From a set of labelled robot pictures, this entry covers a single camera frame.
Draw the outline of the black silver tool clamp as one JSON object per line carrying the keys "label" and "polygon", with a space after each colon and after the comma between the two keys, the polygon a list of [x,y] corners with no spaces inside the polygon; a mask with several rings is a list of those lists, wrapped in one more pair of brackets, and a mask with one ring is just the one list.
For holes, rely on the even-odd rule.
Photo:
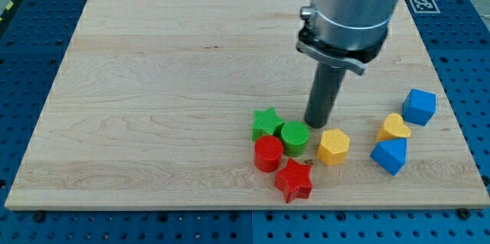
{"label": "black silver tool clamp", "polygon": [[370,47],[361,50],[347,50],[320,41],[311,29],[304,26],[298,33],[296,50],[321,64],[350,70],[361,76],[368,68],[368,63],[380,53],[386,37],[387,31],[379,41]]}

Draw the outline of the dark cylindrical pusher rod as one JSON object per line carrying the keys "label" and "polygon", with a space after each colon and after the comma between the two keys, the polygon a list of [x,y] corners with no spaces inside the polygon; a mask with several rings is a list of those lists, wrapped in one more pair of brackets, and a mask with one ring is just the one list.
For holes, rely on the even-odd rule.
{"label": "dark cylindrical pusher rod", "polygon": [[343,68],[318,64],[304,115],[307,125],[314,129],[326,125],[344,75]]}

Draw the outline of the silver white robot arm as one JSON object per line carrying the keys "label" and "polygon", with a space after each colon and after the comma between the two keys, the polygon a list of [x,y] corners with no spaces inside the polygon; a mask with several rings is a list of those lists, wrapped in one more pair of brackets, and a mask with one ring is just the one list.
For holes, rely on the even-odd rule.
{"label": "silver white robot arm", "polygon": [[361,75],[380,52],[398,0],[311,0],[300,9],[297,51],[318,66],[304,120],[326,125],[347,71]]}

